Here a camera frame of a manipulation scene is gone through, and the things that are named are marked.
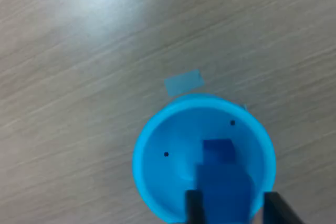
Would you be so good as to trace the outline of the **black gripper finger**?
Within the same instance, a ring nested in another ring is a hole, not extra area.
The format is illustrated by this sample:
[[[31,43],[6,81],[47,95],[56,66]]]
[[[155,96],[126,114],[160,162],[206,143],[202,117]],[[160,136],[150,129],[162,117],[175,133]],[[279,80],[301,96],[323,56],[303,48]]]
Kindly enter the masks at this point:
[[[302,219],[275,191],[264,193],[263,224],[304,224]]]
[[[187,224],[203,224],[203,194],[199,190],[187,190],[185,193],[185,211]]]

